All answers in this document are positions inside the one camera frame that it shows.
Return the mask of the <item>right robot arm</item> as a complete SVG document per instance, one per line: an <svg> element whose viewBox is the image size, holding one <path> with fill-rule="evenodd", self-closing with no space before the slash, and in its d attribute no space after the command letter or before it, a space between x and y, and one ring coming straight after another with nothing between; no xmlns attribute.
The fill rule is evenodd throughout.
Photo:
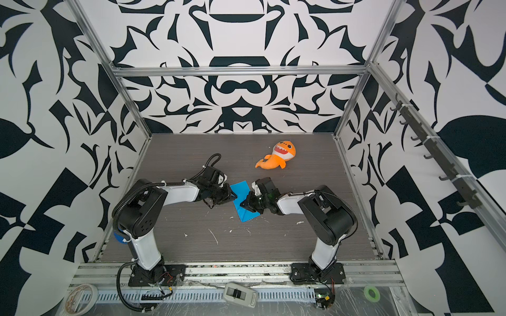
<svg viewBox="0 0 506 316"><path fill-rule="evenodd" d="M317 236L309 264L319 273L336 262L341 242L357 227L357 216L349 204L326 185L301 193L281 193L269 177L258 179L241 207L251 213L268 210L280 216L304 215Z"/></svg>

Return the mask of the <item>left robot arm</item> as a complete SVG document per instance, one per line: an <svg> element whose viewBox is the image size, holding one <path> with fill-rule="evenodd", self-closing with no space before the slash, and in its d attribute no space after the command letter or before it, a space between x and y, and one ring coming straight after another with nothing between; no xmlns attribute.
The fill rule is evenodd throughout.
<svg viewBox="0 0 506 316"><path fill-rule="evenodd" d="M163 265L154 236L163 207L202 201L212 209L237 199L227 175L215 167L220 159L211 155L195 176L180 182L140 179L122 197L112 212L113 231L129 245L135 267L151 273Z"/></svg>

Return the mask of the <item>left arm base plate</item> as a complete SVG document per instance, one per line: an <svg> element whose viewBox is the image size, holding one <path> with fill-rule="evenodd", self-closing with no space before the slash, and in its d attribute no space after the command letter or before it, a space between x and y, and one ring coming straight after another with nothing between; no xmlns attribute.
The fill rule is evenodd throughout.
<svg viewBox="0 0 506 316"><path fill-rule="evenodd" d="M187 266L182 264L159 264L149 271L136 264L130 274L128 285L130 287L175 286L179 281L184 281L186 268Z"/></svg>

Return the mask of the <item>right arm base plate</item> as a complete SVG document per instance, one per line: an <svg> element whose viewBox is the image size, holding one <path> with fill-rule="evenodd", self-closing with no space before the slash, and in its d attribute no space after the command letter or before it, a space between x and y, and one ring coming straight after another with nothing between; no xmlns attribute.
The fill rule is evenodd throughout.
<svg viewBox="0 0 506 316"><path fill-rule="evenodd" d="M332 263L320 269L315 263L293 263L289 275L293 284L324 283L344 284L346 274L341 263Z"/></svg>

